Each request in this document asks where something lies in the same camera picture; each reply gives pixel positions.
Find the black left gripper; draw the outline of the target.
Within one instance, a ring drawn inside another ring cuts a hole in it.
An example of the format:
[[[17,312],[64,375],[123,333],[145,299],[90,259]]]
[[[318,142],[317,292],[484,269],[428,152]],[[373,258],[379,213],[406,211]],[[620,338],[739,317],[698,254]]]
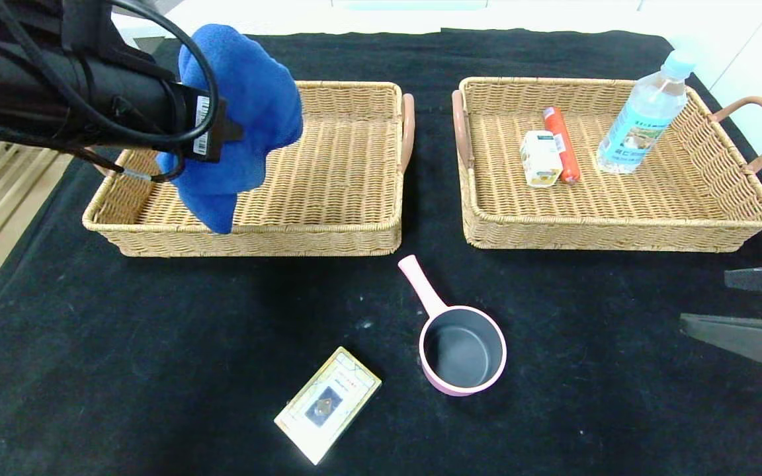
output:
[[[166,73],[134,73],[134,132],[134,147],[204,163],[220,162],[224,145],[244,138],[226,99]]]

